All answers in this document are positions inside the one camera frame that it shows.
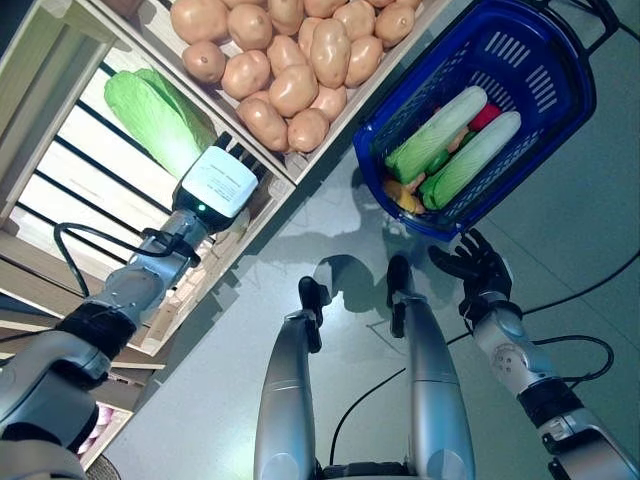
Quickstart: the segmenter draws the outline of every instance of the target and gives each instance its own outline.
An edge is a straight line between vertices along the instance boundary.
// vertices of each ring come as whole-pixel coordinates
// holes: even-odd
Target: wooden slat
[[[19,330],[0,328],[0,339],[20,333],[23,332],[20,332]],[[32,339],[33,337],[19,338],[17,340],[0,343],[0,358],[9,358],[15,355],[19,351],[23,350]],[[168,342],[157,355],[152,357],[127,347],[113,360],[113,362],[111,362],[111,366],[113,368],[162,370],[166,365],[166,359],[169,356],[170,350],[171,342]]]
[[[40,5],[56,19],[100,43],[109,43],[113,39],[95,17],[73,0],[40,0]]]
[[[43,252],[24,240],[0,231],[0,253],[46,277],[57,280],[72,290],[79,291],[78,282],[64,261]],[[102,290],[102,281],[86,273],[83,276],[91,293]]]
[[[73,108],[59,134],[120,178],[171,208],[171,194],[178,181],[88,113]]]
[[[10,220],[19,227],[16,232],[17,238],[63,261],[60,250],[52,241],[53,227],[51,225],[18,207],[11,212]],[[111,257],[99,253],[75,238],[65,236],[65,245],[78,268],[101,281],[104,281],[113,270],[122,266],[121,263]]]
[[[0,134],[29,89],[58,35],[62,22],[46,11],[34,7],[27,14],[0,62]],[[0,177],[9,167],[11,157],[0,157]]]
[[[32,313],[0,310],[0,328],[18,330],[21,332],[41,332],[56,326],[59,318],[34,315]]]
[[[133,416],[132,413],[126,412],[113,412],[111,422],[107,425],[107,428],[102,434],[96,438],[96,441],[89,450],[87,450],[80,458],[80,465],[86,470],[95,462],[96,458],[104,451],[105,448],[111,443],[111,441],[118,435],[118,433],[124,428],[127,422]]]
[[[0,158],[12,159],[0,183],[0,225],[109,48],[63,28],[0,142]]]
[[[0,261],[0,292],[56,317],[64,317],[82,297]]]
[[[154,370],[143,370],[138,368],[112,368],[109,371],[109,376],[116,380],[124,380],[127,383],[135,383],[137,385],[145,386]]]
[[[141,392],[140,385],[128,385],[118,380],[108,379],[98,388],[91,390],[91,395],[97,402],[111,408],[132,412]]]
[[[135,233],[96,213],[90,207],[58,190],[40,177],[31,177],[20,196],[20,202],[56,223],[82,223],[103,232],[108,232],[110,235],[135,246],[141,242],[140,237]],[[130,251],[114,245],[108,240],[82,231],[74,232],[122,259],[126,260],[131,256]]]
[[[146,227],[160,228],[169,218],[57,143],[51,144],[38,171],[139,231]]]

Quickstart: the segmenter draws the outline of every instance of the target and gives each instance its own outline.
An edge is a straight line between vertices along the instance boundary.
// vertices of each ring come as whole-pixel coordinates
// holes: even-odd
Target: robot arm
[[[496,378],[516,397],[547,449],[556,480],[632,480],[633,458],[554,371],[549,356],[533,344],[522,312],[509,302],[511,275],[491,245],[472,230],[467,249],[429,254],[439,268],[465,281],[460,311],[471,321],[473,338],[487,355]]]
[[[2,368],[1,480],[85,478],[75,452],[98,417],[89,391],[107,378],[111,360],[166,291],[199,261],[200,243],[233,223],[257,184],[235,158],[209,147],[176,188],[165,225],[148,232],[141,247],[150,253],[112,272],[102,292]]]

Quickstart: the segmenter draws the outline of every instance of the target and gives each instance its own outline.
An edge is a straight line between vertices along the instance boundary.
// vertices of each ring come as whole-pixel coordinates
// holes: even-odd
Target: wooden shelf
[[[400,44],[385,54],[380,66],[371,78],[360,87],[348,90],[347,97],[349,101],[347,106],[332,123],[329,134],[323,144],[310,154],[290,153],[283,158],[281,155],[274,155],[273,152],[263,147],[243,126],[235,113],[235,107],[238,105],[235,99],[229,97],[221,88],[216,88],[216,86],[203,88],[186,73],[182,65],[181,55],[188,45],[174,32],[171,26],[169,10],[163,4],[164,2],[143,0],[137,11],[128,19],[125,19],[116,14],[101,0],[80,1],[87,7],[89,4],[95,6],[95,14],[97,15],[98,11],[102,13],[105,25],[107,21],[110,21],[112,31],[119,38],[131,39],[157,59],[179,82],[201,98],[211,110],[221,118],[224,118],[239,135],[250,141],[263,158],[267,159],[296,184],[300,183],[310,169],[320,160],[322,155],[338,138],[340,132],[355,117],[371,93],[382,84],[384,79],[400,63],[400,60],[415,45],[442,10],[451,2],[451,0],[424,0],[416,11],[416,22],[412,32]],[[222,44],[220,48],[229,57],[241,51],[232,41]]]

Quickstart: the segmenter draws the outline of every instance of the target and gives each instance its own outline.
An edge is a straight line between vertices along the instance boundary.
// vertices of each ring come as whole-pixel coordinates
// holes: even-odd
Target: black cable
[[[596,378],[600,378],[611,369],[613,365],[613,361],[615,360],[615,352],[613,351],[613,348],[611,347],[611,345],[609,345],[607,342],[597,337],[591,337],[589,335],[562,335],[560,337],[552,337],[552,338],[545,338],[543,340],[536,340],[533,342],[533,344],[546,345],[549,343],[560,343],[560,342],[568,342],[568,341],[583,341],[583,342],[595,343],[597,345],[600,345],[607,352],[607,361],[602,366],[602,368],[597,370],[595,373],[587,372],[586,374],[581,375],[579,377],[561,377],[560,378],[560,380],[567,383],[574,382],[574,384],[571,385],[570,387],[571,389],[574,389],[581,382],[589,382],[591,380],[595,380]]]
[[[602,285],[604,285],[605,283],[613,280],[615,277],[620,275],[624,270],[626,270],[638,258],[638,256],[640,256],[640,250],[637,251],[635,253],[635,255],[633,255],[629,260],[627,260],[615,272],[613,272],[612,274],[610,274],[607,277],[603,278],[602,280],[600,280],[599,282],[595,283],[594,285],[592,285],[592,286],[590,286],[588,288],[585,288],[584,290],[582,290],[582,291],[580,291],[578,293],[575,293],[573,295],[570,295],[570,296],[568,296],[566,298],[563,298],[561,300],[556,300],[555,302],[551,302],[551,303],[548,303],[546,305],[540,305],[538,307],[526,310],[526,311],[522,312],[522,315],[523,316],[524,315],[531,315],[533,313],[540,312],[542,310],[546,310],[548,308],[555,307],[557,305],[560,305],[560,304],[569,302],[571,300],[574,300],[574,299],[576,299],[578,297],[581,297],[582,295],[585,295],[585,294],[587,294],[589,292],[592,292],[593,290],[595,290],[597,288],[600,288]],[[471,331],[467,331],[466,333],[463,333],[462,335],[458,335],[457,337],[452,338],[451,340],[449,340],[447,342],[447,345],[451,345],[452,343],[457,342],[458,340],[462,340],[463,338],[468,337],[470,335],[472,335],[472,332]],[[562,336],[562,337],[553,337],[553,338],[547,338],[547,339],[543,339],[543,340],[536,340],[533,343],[536,344],[536,345],[545,345],[547,343],[556,343],[556,342],[569,341],[569,340],[583,340],[583,341],[587,341],[587,342],[597,343],[598,345],[601,345],[607,351],[607,362],[597,372],[595,372],[595,373],[590,373],[589,372],[589,373],[587,373],[585,375],[582,375],[580,377],[563,377],[562,380],[564,380],[565,382],[574,382],[569,388],[574,389],[577,385],[579,385],[580,383],[582,383],[584,381],[590,381],[590,380],[595,380],[596,378],[600,378],[602,375],[604,375],[605,373],[607,373],[611,369],[611,366],[613,365],[613,360],[615,358],[613,348],[611,348],[611,345],[609,345],[607,342],[605,342],[604,340],[602,340],[600,338],[590,337],[588,335],[565,335],[565,336]],[[345,412],[345,414],[340,419],[340,422],[338,422],[338,426],[336,427],[336,430],[333,433],[333,439],[331,441],[331,452],[329,454],[329,465],[333,465],[333,458],[334,458],[334,454],[335,454],[335,447],[336,447],[336,442],[337,442],[337,439],[338,439],[338,434],[340,433],[340,429],[342,428],[342,425],[344,424],[344,422],[347,419],[347,417],[349,416],[349,414],[365,398],[367,398],[369,395],[371,395],[373,392],[375,392],[376,390],[378,390],[382,386],[386,385],[388,382],[390,382],[396,376],[400,375],[405,370],[406,369],[403,368],[401,370],[398,370],[396,373],[394,373],[390,377],[387,377],[385,380],[383,380],[378,385],[376,385],[375,387],[373,387],[372,389],[367,391],[360,398],[358,398],[358,400],[356,400],[351,405],[351,407],[349,407],[349,409]]]
[[[628,25],[620,22],[620,30],[631,35],[631,37],[638,43],[640,43],[640,34],[634,32]]]
[[[452,338],[451,340],[449,340],[447,342],[447,345],[451,345],[452,343],[457,342],[458,340],[462,340],[465,337],[468,337],[469,335],[471,335],[469,332],[467,333],[463,333],[462,335],[458,335],[457,337]],[[329,465],[333,465],[333,459],[336,453],[336,442],[338,441],[338,435],[340,434],[340,429],[342,428],[342,425],[344,424],[344,422],[347,420],[347,417],[349,416],[349,414],[360,404],[360,402],[362,402],[365,398],[367,398],[369,395],[371,395],[373,392],[375,392],[376,390],[378,390],[379,388],[383,387],[384,385],[386,385],[387,383],[389,383],[391,380],[393,380],[394,378],[396,378],[398,375],[400,375],[402,372],[404,372],[406,370],[406,368],[401,368],[400,370],[398,370],[397,372],[395,372],[393,375],[385,378],[383,381],[381,381],[379,384],[377,384],[375,387],[371,388],[369,391],[367,391],[365,394],[363,394],[362,396],[360,396],[360,398],[358,398],[355,402],[353,402],[351,404],[351,406],[349,407],[349,409],[344,413],[344,415],[342,415],[342,418],[340,419],[340,421],[338,422],[338,426],[336,427],[335,431],[333,432],[333,439],[331,440],[331,452],[329,453]]]
[[[88,225],[82,225],[81,223],[69,223],[69,222],[58,223],[53,228],[53,239],[56,242],[56,245],[58,246],[60,253],[62,253],[62,256],[67,262],[67,265],[69,266],[69,270],[71,270],[71,273],[73,274],[75,279],[78,281],[78,285],[80,285],[80,290],[82,291],[82,294],[85,297],[88,297],[90,295],[89,287],[87,287],[87,282],[84,280],[84,277],[82,276],[82,272],[76,265],[76,262],[73,260],[73,257],[71,257],[71,254],[69,253],[69,250],[67,249],[67,246],[64,244],[64,240],[62,239],[62,233],[63,232],[69,233],[71,230],[80,230],[82,232],[96,235],[97,237],[103,238],[104,240],[107,240],[108,242],[118,245],[119,247],[125,248],[133,253],[136,253],[138,255],[146,255],[148,257],[168,257],[173,252],[173,249],[175,248],[176,240],[178,240],[178,236],[174,236],[170,244],[162,252],[150,252],[148,250],[135,247],[127,242],[123,242],[122,240],[114,237],[113,235],[109,235],[108,233],[104,233],[93,227],[89,227]]]
[[[22,332],[22,333],[18,333],[17,335],[11,335],[10,337],[4,337],[4,338],[0,338],[0,343],[6,343],[6,342],[10,342],[12,340],[19,340],[21,338],[27,338],[27,337],[33,337],[35,335],[40,335],[41,333],[44,332],[50,332],[53,329],[47,329],[47,330],[38,330],[37,332]]]
[[[605,283],[613,280],[615,277],[617,277],[618,275],[620,275],[623,271],[625,271],[627,268],[629,268],[629,266],[631,266],[631,264],[640,256],[640,250],[638,250],[629,260],[627,260],[620,268],[618,268],[615,272],[613,272],[611,275],[608,275],[607,277],[603,278],[602,280],[600,280],[598,283],[585,288],[584,290],[581,290],[578,293],[574,293],[573,295],[569,295],[566,298],[563,298],[561,300],[556,300],[555,302],[551,302],[548,303],[546,305],[540,305],[539,307],[534,307],[531,308],[529,310],[525,310],[524,312],[522,312],[522,315],[531,315],[532,313],[537,313],[540,312],[542,310],[546,310],[548,308],[551,307],[555,307],[557,305],[561,305],[563,303],[569,302],[571,300],[574,300],[578,297],[581,297],[583,295],[586,295],[587,293],[592,292],[593,290],[600,288],[602,285],[604,285]]]

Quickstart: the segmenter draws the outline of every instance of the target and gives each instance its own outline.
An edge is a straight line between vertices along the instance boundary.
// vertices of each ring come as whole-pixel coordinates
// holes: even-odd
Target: potato
[[[232,57],[222,76],[222,88],[236,100],[257,92],[269,80],[269,60],[259,50],[249,50]]]
[[[311,56],[313,32],[321,21],[321,18],[307,17],[302,22],[302,25],[300,25],[300,30],[298,31],[298,45],[300,46],[302,53],[304,53],[304,56],[307,58]]]
[[[269,150],[286,152],[287,124],[276,109],[258,98],[247,98],[240,102],[236,113],[249,131]]]
[[[387,5],[391,5],[393,3],[393,0],[367,0],[367,2],[369,2],[376,8],[384,8]]]
[[[215,43],[202,41],[182,52],[184,68],[196,80],[215,83],[222,78],[227,59]]]
[[[267,48],[273,35],[271,18],[258,5],[243,3],[229,13],[227,19],[229,34],[243,50]]]
[[[313,31],[311,64],[318,81],[329,88],[344,83],[349,68],[351,42],[344,25],[334,18],[321,21]]]
[[[318,95],[318,81],[309,65],[285,68],[269,87],[269,100],[283,117],[293,117]]]
[[[376,11],[365,0],[355,0],[343,5],[333,14],[333,18],[342,22],[349,41],[373,35],[376,26]]]
[[[376,19],[375,33],[382,40],[382,46],[393,47],[409,35],[415,16],[413,8],[405,5],[392,4],[386,7]]]
[[[329,18],[347,0],[304,0],[304,11],[309,17]]]
[[[254,5],[264,5],[265,0],[222,0],[222,2],[229,7],[229,10],[237,7],[242,3],[252,3]]]
[[[344,86],[333,89],[318,85],[318,96],[309,108],[322,110],[329,122],[333,122],[347,104],[347,89]]]
[[[420,6],[421,3],[422,3],[422,0],[396,0],[396,4],[397,5],[402,5],[402,6],[405,6],[405,7],[411,7],[414,10],[417,9]]]
[[[227,7],[220,0],[177,0],[171,6],[171,25],[188,44],[227,36]]]
[[[289,146],[297,151],[308,153],[322,143],[329,132],[329,120],[322,110],[309,108],[298,113],[287,131]]]
[[[269,100],[269,90],[258,90],[256,93],[252,93],[245,98],[245,100],[249,100],[250,98],[257,98],[258,100],[262,100],[263,102],[271,105],[271,101]]]
[[[274,76],[280,75],[282,70],[290,65],[306,65],[307,58],[291,37],[276,35],[267,48],[267,57],[271,63]]]
[[[382,53],[382,40],[373,35],[359,38],[353,42],[349,69],[344,84],[348,88],[355,88],[367,80],[380,65]]]
[[[273,26],[283,35],[295,35],[304,20],[303,0],[269,0]]]

